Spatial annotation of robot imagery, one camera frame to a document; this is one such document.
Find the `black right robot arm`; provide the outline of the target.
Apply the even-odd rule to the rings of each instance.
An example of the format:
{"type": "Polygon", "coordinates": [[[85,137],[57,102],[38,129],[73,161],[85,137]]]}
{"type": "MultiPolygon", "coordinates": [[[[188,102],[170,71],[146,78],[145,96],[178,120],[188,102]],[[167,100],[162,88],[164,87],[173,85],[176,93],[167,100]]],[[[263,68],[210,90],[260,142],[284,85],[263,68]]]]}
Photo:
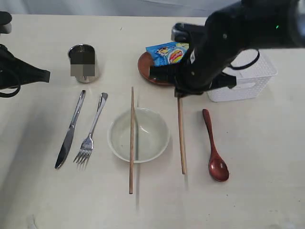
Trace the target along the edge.
{"type": "Polygon", "coordinates": [[[176,23],[172,38],[189,48],[174,64],[151,66],[149,77],[174,85],[175,96],[201,95],[236,86],[224,73],[242,51],[305,45],[302,0],[241,0],[213,12],[204,25],[176,23]]]}

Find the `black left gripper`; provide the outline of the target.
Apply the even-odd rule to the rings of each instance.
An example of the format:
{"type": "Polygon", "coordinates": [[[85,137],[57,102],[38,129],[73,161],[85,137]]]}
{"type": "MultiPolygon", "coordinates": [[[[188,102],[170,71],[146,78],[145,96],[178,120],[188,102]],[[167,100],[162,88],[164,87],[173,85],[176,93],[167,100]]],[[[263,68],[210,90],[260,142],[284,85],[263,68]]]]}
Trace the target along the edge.
{"type": "Polygon", "coordinates": [[[0,88],[16,88],[19,85],[50,81],[51,73],[16,58],[8,48],[0,45],[0,88]]]}

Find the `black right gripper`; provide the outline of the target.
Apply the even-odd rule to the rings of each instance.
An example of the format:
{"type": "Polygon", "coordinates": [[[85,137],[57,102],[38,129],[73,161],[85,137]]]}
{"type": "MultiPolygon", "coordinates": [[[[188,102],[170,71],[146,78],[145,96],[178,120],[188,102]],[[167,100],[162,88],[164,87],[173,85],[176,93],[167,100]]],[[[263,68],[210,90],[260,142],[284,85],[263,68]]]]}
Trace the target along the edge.
{"type": "Polygon", "coordinates": [[[202,95],[224,87],[232,89],[237,85],[237,79],[223,70],[234,57],[235,52],[205,44],[189,50],[179,63],[151,66],[149,78],[172,84],[175,97],[202,95]]]}

